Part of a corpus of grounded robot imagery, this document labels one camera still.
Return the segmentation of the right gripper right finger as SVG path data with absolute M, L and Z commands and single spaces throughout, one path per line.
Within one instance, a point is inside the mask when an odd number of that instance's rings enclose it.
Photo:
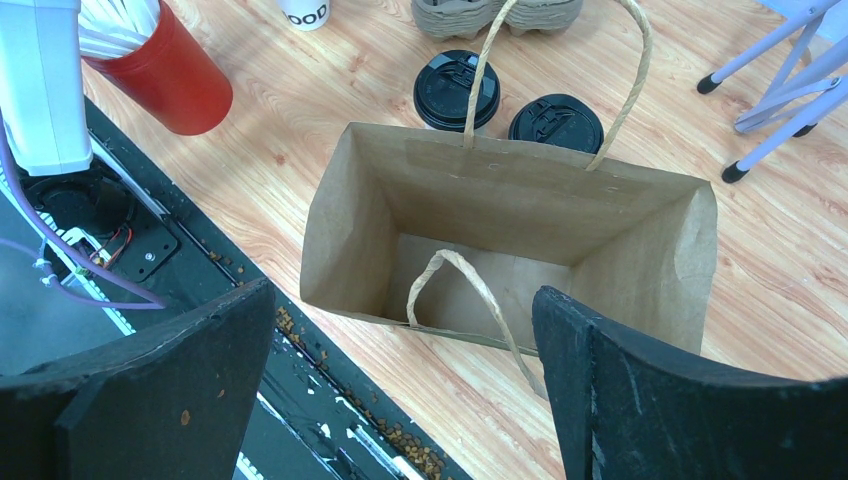
M 532 325 L 570 479 L 843 479 L 847 381 L 736 368 L 550 287 Z

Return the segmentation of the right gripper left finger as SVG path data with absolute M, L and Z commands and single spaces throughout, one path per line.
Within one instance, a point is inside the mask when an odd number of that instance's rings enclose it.
M 260 278 L 1 380 L 5 479 L 228 479 L 271 346 Z

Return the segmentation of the green paper bag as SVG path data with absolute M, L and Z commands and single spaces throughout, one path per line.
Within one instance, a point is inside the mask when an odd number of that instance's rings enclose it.
M 543 143 L 352 122 L 311 203 L 301 299 L 537 351 L 536 291 L 699 353 L 717 263 L 706 180 Z

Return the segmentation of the black plastic cup lid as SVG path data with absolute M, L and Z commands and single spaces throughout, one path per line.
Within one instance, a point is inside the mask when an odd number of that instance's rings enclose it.
M 462 133 L 468 99 L 478 65 L 478 55 L 468 50 L 448 50 L 436 55 L 416 77 L 413 103 L 427 128 Z M 475 133 L 483 135 L 501 100 L 500 79 L 490 64 L 478 94 Z

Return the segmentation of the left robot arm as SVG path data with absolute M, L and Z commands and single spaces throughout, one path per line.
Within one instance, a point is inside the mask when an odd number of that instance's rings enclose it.
M 32 176 L 93 159 L 82 86 L 79 1 L 1 3 L 1 111 L 17 164 Z

